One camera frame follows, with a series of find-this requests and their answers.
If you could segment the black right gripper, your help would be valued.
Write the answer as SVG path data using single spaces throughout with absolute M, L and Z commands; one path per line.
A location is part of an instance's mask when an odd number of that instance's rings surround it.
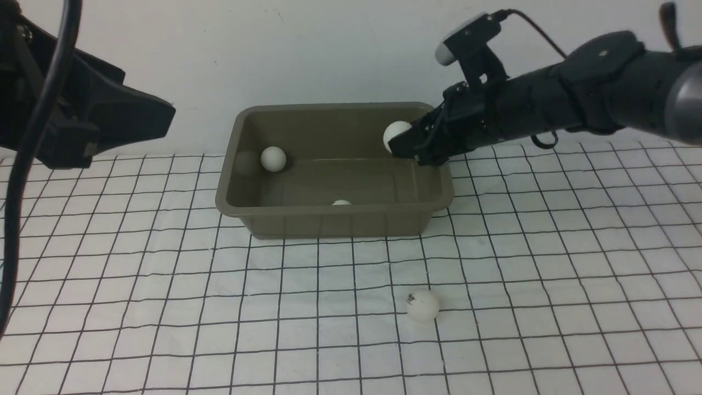
M 434 120 L 434 134 L 423 118 L 409 122 L 410 130 L 389 142 L 391 155 L 412 159 L 421 167 L 440 167 L 450 157 L 508 142 L 513 135 L 500 125 L 502 117 L 497 107 L 504 85 L 505 82 L 492 82 L 472 90 L 467 82 L 460 82 L 447 88 Z

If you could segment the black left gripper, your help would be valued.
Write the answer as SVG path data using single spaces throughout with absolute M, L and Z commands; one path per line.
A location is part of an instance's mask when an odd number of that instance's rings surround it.
M 20 148 L 55 47 L 56 38 L 29 21 L 18 3 L 2 3 L 2 148 Z M 55 170 L 86 168 L 107 150 L 165 137 L 175 108 L 126 87 L 125 75 L 75 50 L 37 160 Z

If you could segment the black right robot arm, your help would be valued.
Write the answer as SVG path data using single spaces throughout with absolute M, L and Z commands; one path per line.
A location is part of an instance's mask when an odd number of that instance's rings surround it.
M 592 38 L 562 62 L 510 78 L 489 41 L 513 8 L 483 13 L 453 29 L 435 50 L 436 61 L 458 63 L 464 75 L 442 93 L 442 103 L 413 122 L 384 131 L 394 156 L 439 167 L 452 156 L 529 137 L 551 149 L 542 133 L 589 132 L 608 137 L 635 128 L 687 145 L 700 145 L 700 47 L 683 47 L 677 8 L 665 2 L 659 20 L 670 52 L 651 52 L 630 31 Z

